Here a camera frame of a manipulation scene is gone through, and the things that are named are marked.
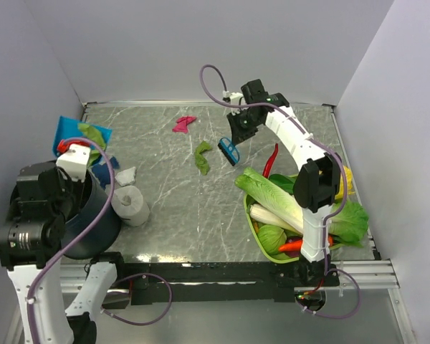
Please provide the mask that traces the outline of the white paper scrap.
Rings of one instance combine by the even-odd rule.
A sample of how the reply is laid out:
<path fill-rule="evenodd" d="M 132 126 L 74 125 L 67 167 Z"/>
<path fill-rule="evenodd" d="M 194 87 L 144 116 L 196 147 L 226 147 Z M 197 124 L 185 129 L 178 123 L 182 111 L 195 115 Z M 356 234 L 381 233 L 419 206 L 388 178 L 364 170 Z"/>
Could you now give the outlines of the white paper scrap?
<path fill-rule="evenodd" d="M 129 186 L 133 185 L 135 183 L 135 176 L 136 176 L 136 167 L 133 166 L 131 168 L 127 168 L 125 170 L 122 170 L 118 172 L 115 175 L 115 180 L 119 184 L 119 186 Z"/>

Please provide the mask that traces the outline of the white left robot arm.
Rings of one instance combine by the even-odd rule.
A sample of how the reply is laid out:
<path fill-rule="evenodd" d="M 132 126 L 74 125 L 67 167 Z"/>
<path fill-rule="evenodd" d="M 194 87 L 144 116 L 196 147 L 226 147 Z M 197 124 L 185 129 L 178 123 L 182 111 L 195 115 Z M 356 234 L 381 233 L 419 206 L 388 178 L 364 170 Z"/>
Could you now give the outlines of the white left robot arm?
<path fill-rule="evenodd" d="M 107 197 L 90 171 L 84 181 L 72 181 L 55 161 L 20 170 L 0 229 L 0 262 L 16 291 L 26 343 L 96 342 L 107 291 L 128 277 L 121 253 L 108 251 L 120 220 Z M 94 227 L 75 242 L 90 223 Z M 62 295 L 61 262 L 48 265 L 64 247 L 66 257 L 89 262 L 69 306 Z"/>

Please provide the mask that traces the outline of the blue hand brush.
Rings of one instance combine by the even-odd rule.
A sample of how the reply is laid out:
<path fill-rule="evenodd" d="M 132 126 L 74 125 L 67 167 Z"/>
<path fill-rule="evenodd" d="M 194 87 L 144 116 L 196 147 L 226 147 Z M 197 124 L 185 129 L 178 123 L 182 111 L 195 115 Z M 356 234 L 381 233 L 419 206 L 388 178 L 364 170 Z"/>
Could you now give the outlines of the blue hand brush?
<path fill-rule="evenodd" d="M 239 151 L 228 137 L 219 140 L 218 148 L 232 166 L 238 164 L 240 161 Z"/>

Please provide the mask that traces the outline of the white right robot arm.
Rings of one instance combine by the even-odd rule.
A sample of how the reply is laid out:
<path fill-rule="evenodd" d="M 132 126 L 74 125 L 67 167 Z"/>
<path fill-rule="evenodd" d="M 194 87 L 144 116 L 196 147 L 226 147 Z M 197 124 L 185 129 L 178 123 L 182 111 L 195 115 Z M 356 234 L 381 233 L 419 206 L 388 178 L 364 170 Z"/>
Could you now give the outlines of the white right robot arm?
<path fill-rule="evenodd" d="M 339 191 L 347 190 L 347 178 L 341 159 L 315 141 L 294 114 L 290 103 L 280 93 L 269 94 L 261 80 L 243 85 L 240 92 L 223 92 L 231 112 L 227 115 L 231 136 L 219 141 L 219 148 L 231 165 L 240 160 L 237 146 L 249 140 L 261 125 L 270 129 L 282 142 L 299 169 L 293 195 L 303 210 L 302 256 L 308 261 L 298 269 L 300 280 L 315 285 L 323 278 L 318 262 L 329 254 L 326 225 L 332 216 L 330 207 Z"/>

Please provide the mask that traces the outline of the blue plastic dustpan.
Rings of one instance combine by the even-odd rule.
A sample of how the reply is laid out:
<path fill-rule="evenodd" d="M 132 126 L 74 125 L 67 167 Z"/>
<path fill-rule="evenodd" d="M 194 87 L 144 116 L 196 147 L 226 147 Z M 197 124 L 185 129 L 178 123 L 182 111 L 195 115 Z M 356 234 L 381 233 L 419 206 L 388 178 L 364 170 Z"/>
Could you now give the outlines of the blue plastic dustpan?
<path fill-rule="evenodd" d="M 58 155 L 57 147 L 61 140 L 65 140 L 73 137 L 81 137 L 82 132 L 78 129 L 78 124 L 82 123 L 80 120 L 75 120 L 72 118 L 66 118 L 64 116 L 59 117 L 57 128 L 54 134 L 54 140 L 52 145 L 52 152 L 55 156 Z M 94 125 L 101 133 L 104 141 L 109 142 L 113 130 L 108 129 L 99 125 Z"/>

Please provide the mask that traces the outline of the dark blue paper scrap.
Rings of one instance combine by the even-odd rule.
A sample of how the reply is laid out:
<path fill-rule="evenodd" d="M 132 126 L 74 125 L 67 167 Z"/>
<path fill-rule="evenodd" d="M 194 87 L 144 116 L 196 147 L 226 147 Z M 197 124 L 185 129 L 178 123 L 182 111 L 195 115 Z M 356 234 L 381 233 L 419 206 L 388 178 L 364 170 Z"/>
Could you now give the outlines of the dark blue paper scrap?
<path fill-rule="evenodd" d="M 110 158 L 110 164 L 113 169 L 119 169 L 120 164 L 115 156 Z M 110 174 L 106 163 L 96 164 L 91 168 L 93 175 L 98 180 L 102 189 L 105 189 L 107 185 L 110 184 Z"/>

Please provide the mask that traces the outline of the green paper scrap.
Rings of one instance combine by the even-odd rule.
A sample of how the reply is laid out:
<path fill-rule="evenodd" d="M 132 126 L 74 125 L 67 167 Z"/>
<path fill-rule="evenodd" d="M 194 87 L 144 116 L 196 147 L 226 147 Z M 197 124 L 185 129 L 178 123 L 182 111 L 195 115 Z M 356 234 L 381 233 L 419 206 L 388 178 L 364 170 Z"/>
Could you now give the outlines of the green paper scrap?
<path fill-rule="evenodd" d="M 206 176 L 210 170 L 209 162 L 204 157 L 204 153 L 211 150 L 212 146 L 203 140 L 199 143 L 194 152 L 195 165 L 203 176 Z"/>
<path fill-rule="evenodd" d="M 105 151 L 107 148 L 107 144 L 102 136 L 102 133 L 94 126 L 88 125 L 86 123 L 78 123 L 78 130 L 83 134 L 87 139 L 95 142 L 98 146 Z M 90 151 L 90 157 L 88 161 L 88 166 L 94 165 L 101 158 L 100 152 L 97 149 L 92 148 Z"/>

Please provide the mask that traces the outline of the pink paper scrap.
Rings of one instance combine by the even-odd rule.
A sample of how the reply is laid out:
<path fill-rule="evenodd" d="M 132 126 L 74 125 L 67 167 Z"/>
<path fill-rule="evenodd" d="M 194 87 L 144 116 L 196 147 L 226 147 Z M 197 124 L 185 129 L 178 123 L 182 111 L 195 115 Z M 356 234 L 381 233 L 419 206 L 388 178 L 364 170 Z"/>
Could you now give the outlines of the pink paper scrap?
<path fill-rule="evenodd" d="M 188 126 L 190 124 L 192 124 L 196 119 L 197 119 L 197 117 L 194 117 L 194 116 L 183 116 L 183 117 L 180 117 L 176 121 L 176 125 L 173 127 L 172 131 L 174 133 L 185 133 L 185 134 L 187 134 L 187 132 L 188 132 Z"/>

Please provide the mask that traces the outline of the green paper scrap front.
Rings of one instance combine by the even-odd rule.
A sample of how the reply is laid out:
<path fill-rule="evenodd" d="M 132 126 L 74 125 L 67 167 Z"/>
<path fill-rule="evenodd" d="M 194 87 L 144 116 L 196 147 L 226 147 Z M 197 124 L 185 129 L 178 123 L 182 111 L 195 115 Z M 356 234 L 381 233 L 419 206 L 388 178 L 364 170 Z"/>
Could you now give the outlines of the green paper scrap front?
<path fill-rule="evenodd" d="M 206 176 L 210 170 L 209 162 L 204 157 L 204 153 L 211 150 L 212 146 L 203 140 L 199 143 L 194 152 L 195 165 L 203 176 Z"/>

